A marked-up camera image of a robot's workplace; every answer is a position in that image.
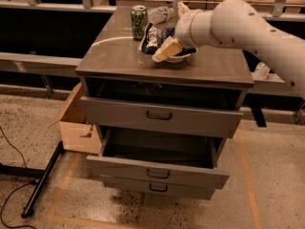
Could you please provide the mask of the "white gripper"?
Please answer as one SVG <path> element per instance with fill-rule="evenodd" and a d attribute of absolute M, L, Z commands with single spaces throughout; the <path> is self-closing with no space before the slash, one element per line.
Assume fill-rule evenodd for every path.
<path fill-rule="evenodd" d="M 211 43 L 210 11 L 190 10 L 182 1 L 177 3 L 178 16 L 181 17 L 175 26 L 175 37 L 168 37 L 154 53 L 152 60 L 162 62 L 185 48 L 199 48 Z"/>

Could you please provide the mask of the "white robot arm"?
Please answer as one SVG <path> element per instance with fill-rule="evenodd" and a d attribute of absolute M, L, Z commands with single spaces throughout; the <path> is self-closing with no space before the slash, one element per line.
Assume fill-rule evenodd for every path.
<path fill-rule="evenodd" d="M 271 26 L 243 0 L 225 0 L 214 10 L 188 10 L 152 60 L 162 62 L 184 48 L 210 45 L 255 55 L 305 98 L 305 40 Z"/>

